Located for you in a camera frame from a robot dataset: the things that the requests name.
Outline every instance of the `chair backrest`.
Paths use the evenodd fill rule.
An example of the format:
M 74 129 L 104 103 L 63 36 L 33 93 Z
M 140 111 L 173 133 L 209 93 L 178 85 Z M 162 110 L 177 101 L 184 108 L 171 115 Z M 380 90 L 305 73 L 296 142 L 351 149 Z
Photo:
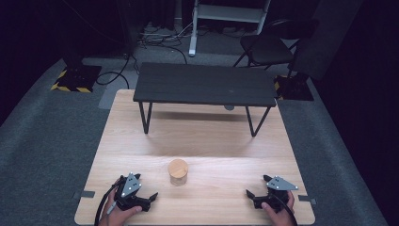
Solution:
M 315 19 L 276 20 L 263 29 L 262 35 L 273 35 L 284 40 L 309 39 L 318 25 L 319 22 Z

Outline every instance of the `wooden lid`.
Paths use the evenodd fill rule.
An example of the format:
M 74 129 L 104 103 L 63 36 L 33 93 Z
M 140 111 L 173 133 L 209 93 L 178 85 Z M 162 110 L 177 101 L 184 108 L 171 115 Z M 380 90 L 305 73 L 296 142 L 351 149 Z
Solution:
M 183 178 L 188 173 L 188 165 L 182 159 L 174 159 L 169 163 L 168 171 L 174 178 Z

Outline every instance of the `wooden cup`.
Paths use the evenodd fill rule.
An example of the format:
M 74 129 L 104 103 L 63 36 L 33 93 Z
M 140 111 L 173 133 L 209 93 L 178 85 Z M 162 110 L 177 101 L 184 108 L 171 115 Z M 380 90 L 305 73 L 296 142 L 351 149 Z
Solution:
M 188 165 L 182 159 L 174 159 L 169 163 L 170 182 L 174 186 L 183 186 L 187 182 Z

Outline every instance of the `person's left hand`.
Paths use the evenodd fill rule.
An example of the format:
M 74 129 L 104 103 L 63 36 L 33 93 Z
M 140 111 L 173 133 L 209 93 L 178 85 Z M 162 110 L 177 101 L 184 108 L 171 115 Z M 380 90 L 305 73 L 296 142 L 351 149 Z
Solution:
M 114 202 L 116 192 L 117 189 L 114 188 L 108 195 L 108 200 L 104 206 L 103 215 L 100 220 L 100 226 L 122 226 L 129 217 L 141 212 L 142 210 L 141 206 L 134 206 L 130 209 L 122 211 L 117 205 L 115 205 L 114 209 L 107 216 L 106 211 L 108 211 L 109 207 L 111 207 L 112 203 Z

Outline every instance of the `person's right hand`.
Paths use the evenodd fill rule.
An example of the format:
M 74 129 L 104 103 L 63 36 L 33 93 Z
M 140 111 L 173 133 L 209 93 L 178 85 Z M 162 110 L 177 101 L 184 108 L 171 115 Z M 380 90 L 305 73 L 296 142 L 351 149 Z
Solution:
M 291 191 L 287 191 L 288 193 L 288 202 L 287 206 L 288 208 L 291 209 L 291 211 L 294 213 L 294 195 Z M 262 209 L 266 212 L 266 214 L 270 217 L 270 220 L 272 221 L 272 224 L 274 226 L 293 226 L 293 220 L 291 219 L 290 214 L 285 209 L 282 209 L 279 211 L 277 214 L 274 211 L 270 205 L 268 205 L 266 202 L 262 202 Z

